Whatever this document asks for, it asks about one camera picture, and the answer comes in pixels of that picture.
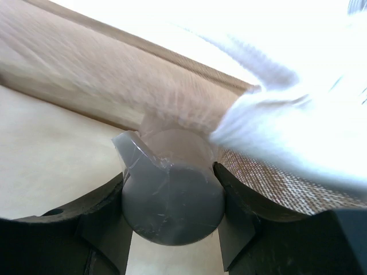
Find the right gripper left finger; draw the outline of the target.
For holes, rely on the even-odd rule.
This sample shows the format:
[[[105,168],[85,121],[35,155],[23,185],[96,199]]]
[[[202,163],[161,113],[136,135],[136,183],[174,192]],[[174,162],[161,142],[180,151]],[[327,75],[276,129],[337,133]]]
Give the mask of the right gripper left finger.
[[[42,216],[1,219],[1,274],[125,274],[123,175]]]

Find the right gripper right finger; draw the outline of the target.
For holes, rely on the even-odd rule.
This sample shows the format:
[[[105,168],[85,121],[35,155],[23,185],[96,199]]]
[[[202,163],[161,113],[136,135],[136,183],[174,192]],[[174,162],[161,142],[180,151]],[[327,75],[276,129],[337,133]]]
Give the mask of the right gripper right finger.
[[[304,215],[242,184],[222,164],[213,169],[226,194],[218,234],[227,273],[366,273],[366,210]]]

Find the clear pump bottle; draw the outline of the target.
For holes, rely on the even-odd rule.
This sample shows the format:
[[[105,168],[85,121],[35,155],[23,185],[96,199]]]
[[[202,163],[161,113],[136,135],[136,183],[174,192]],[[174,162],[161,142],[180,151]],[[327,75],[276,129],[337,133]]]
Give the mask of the clear pump bottle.
[[[202,137],[183,129],[144,138],[126,131],[112,142],[126,167],[122,212],[134,232],[183,246],[217,229],[225,192],[213,172],[214,150]]]

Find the brown burlap canvas bag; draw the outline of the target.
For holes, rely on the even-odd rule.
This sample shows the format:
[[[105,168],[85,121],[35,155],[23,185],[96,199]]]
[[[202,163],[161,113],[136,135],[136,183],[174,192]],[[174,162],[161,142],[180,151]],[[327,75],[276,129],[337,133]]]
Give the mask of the brown burlap canvas bag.
[[[167,129],[287,209],[366,210],[365,1],[83,7],[1,2],[1,219],[124,185],[113,138]],[[183,246],[131,230],[125,274],[229,274],[218,227]]]

